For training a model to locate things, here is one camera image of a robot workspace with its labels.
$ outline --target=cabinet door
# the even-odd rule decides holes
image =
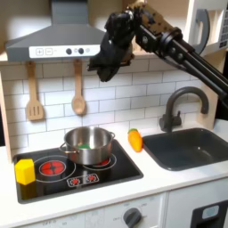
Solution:
[[[189,2],[185,40],[197,46],[201,38],[206,37],[208,25],[210,27],[208,43],[201,55],[211,54],[227,47],[227,2],[227,0],[190,0]]]
[[[228,200],[228,179],[171,191],[168,195],[165,228],[189,228],[192,212]]]

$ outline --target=black robotic arm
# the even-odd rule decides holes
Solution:
[[[179,28],[172,27],[147,4],[130,4],[124,12],[112,13],[105,28],[101,51],[88,66],[88,70],[97,70],[101,81],[111,80],[120,67],[130,64],[135,36],[143,50],[199,78],[228,108],[228,80],[183,40]]]

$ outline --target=pot handle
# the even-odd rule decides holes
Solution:
[[[64,142],[60,147],[59,150],[62,151],[63,153],[78,153],[77,151],[65,151],[62,149],[62,147],[65,145],[66,143]]]
[[[116,135],[113,132],[110,132],[110,134],[111,134],[111,137],[112,137],[111,140],[113,140],[116,137]]]

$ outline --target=white countertop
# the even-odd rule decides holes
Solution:
[[[191,123],[185,128],[197,126],[199,125]],[[225,129],[228,130],[228,122],[217,121],[215,132],[228,140]],[[142,131],[143,136],[157,133],[161,132],[158,129]],[[0,227],[31,224],[228,176],[228,161],[180,172],[167,171],[159,167],[146,151],[135,153],[128,143],[126,133],[116,134],[116,139],[142,171],[142,179],[25,205],[17,201],[13,164],[7,163],[5,148],[0,148]]]

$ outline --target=wooden spoon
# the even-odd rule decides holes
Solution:
[[[42,119],[44,117],[44,109],[42,104],[37,99],[37,85],[35,77],[36,64],[34,62],[28,62],[26,66],[30,93],[30,101],[26,107],[26,115],[29,120]]]
[[[82,115],[86,108],[86,102],[82,96],[82,61],[75,60],[75,97],[72,100],[72,109],[78,115]]]

